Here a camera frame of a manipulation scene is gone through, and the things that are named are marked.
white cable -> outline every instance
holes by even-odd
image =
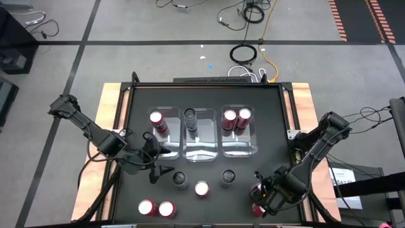
[[[231,69],[229,69],[229,71],[228,71],[228,77],[230,77],[230,72],[231,72],[233,69],[235,69],[235,68],[242,68],[242,69],[244,69],[244,70],[246,71],[246,73],[243,73],[242,75],[239,75],[239,76],[249,75],[250,77],[252,77],[252,75],[253,75],[254,78],[256,79],[256,82],[259,82],[258,76],[256,76],[255,73],[250,72],[246,67],[240,66],[240,65],[233,66]]]
[[[259,69],[259,75],[260,75],[260,80],[261,80],[261,78],[263,77],[263,75],[265,74],[261,74],[261,71],[264,71],[265,73],[266,73],[266,69],[264,69],[264,68],[260,68]]]
[[[256,76],[256,74],[255,73],[243,73],[241,76],[245,76],[245,75],[249,75],[250,77],[252,77],[252,75],[254,76],[254,78],[256,79],[256,82],[259,82],[259,80],[258,80],[258,77]]]
[[[36,24],[40,23],[41,21],[43,21],[43,19],[45,19],[46,13],[43,11],[33,11],[33,12],[28,12],[28,13],[10,13],[10,14],[16,15],[16,16],[25,16],[25,15],[30,15],[32,13],[42,13],[42,17],[29,21],[29,22],[25,22],[26,25],[36,25]]]
[[[23,15],[30,15],[32,13],[42,13],[43,15],[45,14],[45,12],[43,12],[43,11],[33,11],[33,12],[28,12],[28,13],[10,13],[10,14],[11,15],[23,16]]]

concrete floor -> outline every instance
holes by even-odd
[[[176,0],[177,4],[198,1]],[[33,1],[55,19],[60,33],[49,40],[81,41],[95,0]],[[173,7],[159,9],[154,1],[101,0],[90,41],[241,40],[217,24],[216,13],[233,1],[208,1],[189,14]],[[26,19],[16,16],[20,22]],[[235,9],[222,15],[237,27]],[[248,39],[258,39],[264,23],[249,27]],[[51,26],[44,30],[52,33]],[[339,34],[327,0],[279,0],[266,36],[268,40],[338,41]],[[83,112],[96,115],[105,82],[129,81],[136,71],[142,82],[171,82],[175,77],[226,76],[234,66],[233,45],[86,46],[73,82]],[[333,110],[357,113],[364,106],[381,108],[390,98],[404,96],[405,83],[387,46],[273,45],[263,46],[280,69],[279,82],[308,82],[318,118]],[[395,46],[405,58],[405,46]],[[78,46],[41,46],[28,75],[4,78],[20,87],[0,134],[0,224],[14,227],[44,149],[53,119],[49,105],[63,92]],[[274,71],[258,56],[256,71]],[[354,125],[354,130],[371,126]],[[77,193],[77,175],[85,160],[85,138],[68,121],[61,121],[29,211],[26,226],[70,221]],[[405,160],[393,122],[342,141],[331,154],[347,163],[382,167],[386,174],[404,171]]]

yellow wire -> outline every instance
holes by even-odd
[[[274,8],[276,7],[277,1],[278,1],[278,0],[275,0],[274,5],[273,5],[273,7],[272,7],[271,10],[270,10],[270,13],[268,14],[267,22],[266,22],[266,27],[265,27],[265,30],[263,31],[263,35],[261,36],[262,39],[264,39],[264,37],[265,37],[265,35],[266,35],[268,22],[270,21],[271,14],[273,13]],[[278,68],[277,68],[276,64],[272,63],[272,62],[265,56],[265,54],[263,54],[263,52],[261,52],[261,46],[260,46],[260,45],[259,45],[259,52],[260,52],[260,54],[263,56],[263,58],[264,58],[269,64],[271,64],[271,65],[274,67],[274,69],[276,70],[276,76],[274,76],[274,78],[272,78],[271,80],[269,80],[269,82],[270,82],[270,83],[276,82],[276,79],[277,79],[277,77],[278,77]]]

clear plastic bin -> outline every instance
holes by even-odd
[[[180,155],[180,109],[177,107],[152,107],[147,111],[148,118],[154,111],[158,111],[162,114],[163,119],[167,124],[167,130],[164,132],[157,132],[150,120],[149,129],[158,138],[160,145],[171,151],[171,153],[159,155],[159,159],[177,159]]]
[[[247,108],[251,112],[249,125],[245,129],[238,129],[235,126],[232,130],[224,130],[221,127],[222,153],[228,158],[246,158],[258,151],[253,106],[243,104],[224,105],[221,109],[221,120],[227,110],[235,111],[238,116],[239,110],[243,108]]]
[[[211,162],[218,156],[216,112],[211,108],[195,108],[197,130],[187,130],[183,123],[183,156],[189,162]]]

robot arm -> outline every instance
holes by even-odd
[[[317,128],[308,134],[299,133],[292,140],[294,154],[306,152],[300,163],[290,168],[280,167],[275,172],[267,169],[268,175],[263,175],[261,171],[255,173],[261,185],[249,193],[251,199],[270,215],[298,205],[311,190],[312,171],[334,144],[349,136],[350,130],[349,122],[338,114],[325,114]],[[285,202],[291,205],[283,208]]]
[[[70,120],[82,129],[84,136],[102,155],[109,160],[117,161],[119,166],[129,174],[136,174],[140,170],[150,168],[149,180],[154,184],[161,175],[174,170],[173,167],[155,167],[154,162],[157,157],[160,154],[170,153],[170,150],[160,146],[154,135],[145,132],[143,138],[146,142],[142,149],[131,149],[118,133],[100,128],[85,116],[80,111],[77,98],[72,95],[61,95],[51,104],[48,114]]]

